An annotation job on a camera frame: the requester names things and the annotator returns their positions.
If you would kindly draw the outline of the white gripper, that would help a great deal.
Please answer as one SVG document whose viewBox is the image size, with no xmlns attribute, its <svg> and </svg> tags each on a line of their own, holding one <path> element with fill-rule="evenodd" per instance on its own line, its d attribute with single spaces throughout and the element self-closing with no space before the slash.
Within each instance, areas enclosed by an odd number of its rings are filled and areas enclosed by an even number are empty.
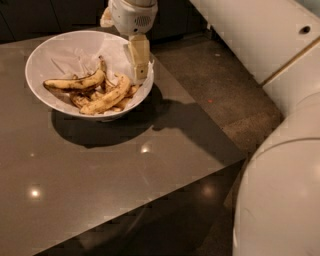
<svg viewBox="0 0 320 256">
<path fill-rule="evenodd" d="M 130 36 L 127 53 L 135 82 L 148 75 L 150 43 L 145 33 L 152 28 L 157 11 L 157 0 L 109 0 L 100 18 L 101 27 L 114 24 L 120 34 Z"/>
</svg>

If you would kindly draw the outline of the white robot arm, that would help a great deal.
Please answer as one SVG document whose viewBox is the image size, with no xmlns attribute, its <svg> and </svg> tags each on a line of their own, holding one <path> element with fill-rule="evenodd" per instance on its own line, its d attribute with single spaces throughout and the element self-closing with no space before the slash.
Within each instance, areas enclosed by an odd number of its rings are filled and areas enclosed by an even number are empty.
<svg viewBox="0 0 320 256">
<path fill-rule="evenodd" d="M 228 254 L 320 256 L 319 0 L 190 0 L 283 114 L 245 168 Z"/>
</svg>

